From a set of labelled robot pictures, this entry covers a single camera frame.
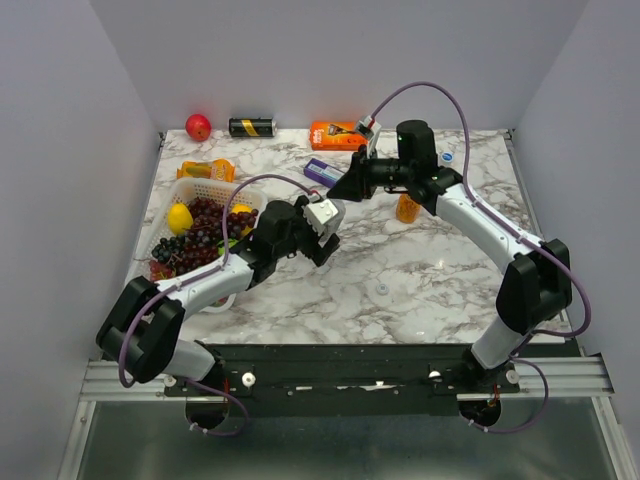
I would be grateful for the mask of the small water bottle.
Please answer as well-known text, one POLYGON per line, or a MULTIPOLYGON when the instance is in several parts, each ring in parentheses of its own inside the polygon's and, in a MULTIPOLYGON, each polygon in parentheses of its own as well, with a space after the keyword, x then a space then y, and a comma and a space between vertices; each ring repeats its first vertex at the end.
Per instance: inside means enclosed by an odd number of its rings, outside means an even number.
POLYGON ((345 214, 346 214, 346 206, 344 204, 344 202, 342 200, 339 199, 332 199, 331 200, 333 206, 336 209, 336 213, 333 217, 333 226, 335 229, 338 229, 342 223, 342 221, 344 220, 345 214))

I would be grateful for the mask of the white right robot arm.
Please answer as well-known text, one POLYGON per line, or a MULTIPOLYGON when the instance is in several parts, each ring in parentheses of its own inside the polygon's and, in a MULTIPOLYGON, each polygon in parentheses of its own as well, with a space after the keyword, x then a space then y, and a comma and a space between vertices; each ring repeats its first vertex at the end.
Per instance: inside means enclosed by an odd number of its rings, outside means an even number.
POLYGON ((472 360, 459 370, 467 389, 483 391, 496 380, 495 368, 508 362, 540 323, 571 303, 571 283, 565 273, 568 248, 559 240, 544 242, 527 236, 494 208, 470 197, 461 174, 439 165, 435 135, 425 121, 401 122, 396 139, 395 158, 380 158, 374 149, 360 147, 328 195, 361 202, 378 188, 404 193, 456 227, 494 262, 503 275, 497 316, 472 344, 472 360))

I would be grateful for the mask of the orange juice bottle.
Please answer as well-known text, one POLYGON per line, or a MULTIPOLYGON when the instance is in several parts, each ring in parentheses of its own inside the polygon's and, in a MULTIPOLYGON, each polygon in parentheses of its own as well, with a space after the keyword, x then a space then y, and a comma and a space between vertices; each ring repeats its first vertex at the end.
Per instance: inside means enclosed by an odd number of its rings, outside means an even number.
POLYGON ((413 201, 408 194, 401 194, 396 205, 396 219, 405 224, 416 221, 421 206, 413 201))

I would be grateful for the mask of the large clear plastic bottle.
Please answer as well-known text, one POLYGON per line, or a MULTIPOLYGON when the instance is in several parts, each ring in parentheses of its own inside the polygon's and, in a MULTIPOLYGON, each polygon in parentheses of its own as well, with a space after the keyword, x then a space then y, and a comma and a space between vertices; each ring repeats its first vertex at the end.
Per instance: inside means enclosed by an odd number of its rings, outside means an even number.
POLYGON ((441 151, 438 153, 438 176, 453 176, 457 175, 457 172, 454 168, 454 155, 449 151, 441 151))

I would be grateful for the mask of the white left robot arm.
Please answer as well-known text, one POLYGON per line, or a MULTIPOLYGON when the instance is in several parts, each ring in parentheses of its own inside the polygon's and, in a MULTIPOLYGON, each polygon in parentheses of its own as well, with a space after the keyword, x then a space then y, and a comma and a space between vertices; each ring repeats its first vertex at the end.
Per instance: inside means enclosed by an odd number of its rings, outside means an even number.
POLYGON ((337 250, 346 207, 340 200, 274 200, 229 253, 183 276, 153 283, 143 276, 123 289, 96 336, 98 347, 128 376, 147 383, 160 374, 186 378, 201 395, 222 380, 215 355, 179 337, 183 322, 215 301, 271 276, 280 259, 301 254, 322 266, 337 250))

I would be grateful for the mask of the blue white bottle cap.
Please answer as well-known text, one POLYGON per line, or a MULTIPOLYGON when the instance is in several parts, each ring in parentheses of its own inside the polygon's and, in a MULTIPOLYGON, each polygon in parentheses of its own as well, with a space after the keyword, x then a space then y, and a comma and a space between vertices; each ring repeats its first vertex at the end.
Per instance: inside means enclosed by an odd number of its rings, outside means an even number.
POLYGON ((453 162, 453 154, 451 152, 442 152, 440 154, 440 161, 443 164, 451 164, 453 162))

